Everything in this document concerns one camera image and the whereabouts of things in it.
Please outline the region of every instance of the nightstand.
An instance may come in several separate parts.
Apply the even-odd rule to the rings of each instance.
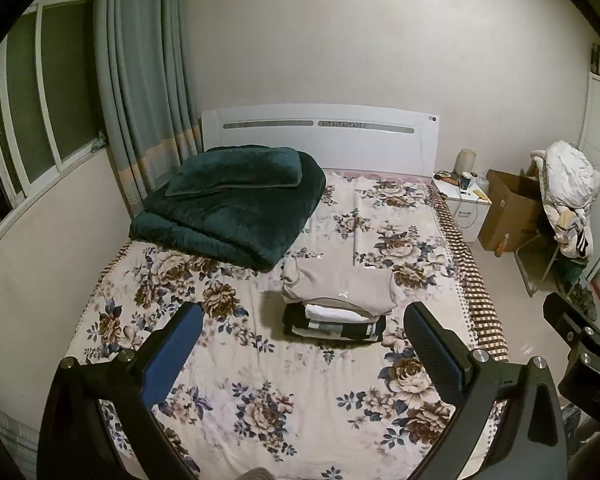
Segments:
[[[469,189],[461,190],[441,180],[433,181],[440,193],[446,195],[445,201],[451,211],[456,225],[462,231],[465,242],[475,242],[482,227],[485,216],[491,205],[490,200],[479,198],[474,189],[480,189],[476,184],[471,184]]]

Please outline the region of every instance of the wall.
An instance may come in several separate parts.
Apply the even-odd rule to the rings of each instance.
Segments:
[[[324,102],[441,116],[460,148],[517,172],[578,142],[596,35],[569,0],[186,0],[201,110]]]
[[[102,150],[0,240],[0,409],[16,420],[39,428],[58,362],[129,222]]]

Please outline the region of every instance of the cardboard box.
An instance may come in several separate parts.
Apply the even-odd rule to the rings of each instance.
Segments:
[[[484,219],[478,240],[486,251],[494,251],[509,233],[505,251],[515,251],[536,234],[539,214],[544,214],[540,185],[526,176],[489,170],[491,207]]]

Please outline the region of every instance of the headboard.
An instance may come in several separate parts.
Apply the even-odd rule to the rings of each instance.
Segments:
[[[433,176],[440,118],[395,108],[283,104],[202,112],[205,149],[290,146],[322,168]]]

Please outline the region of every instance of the bedsheet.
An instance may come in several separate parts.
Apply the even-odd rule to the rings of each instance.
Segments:
[[[445,202],[421,182],[327,172],[319,206],[289,250],[343,267],[391,267],[400,306],[382,342],[356,345],[283,333],[280,263],[268,273],[130,242],[104,269],[67,355],[81,363],[137,349],[184,301],[203,333],[167,399],[152,412],[197,478],[229,480],[264,466],[282,479],[404,479],[444,431],[440,400],[402,330],[423,301],[469,348],[507,358],[500,322]],[[134,460],[113,406],[102,403]],[[477,470],[494,409],[464,473]]]

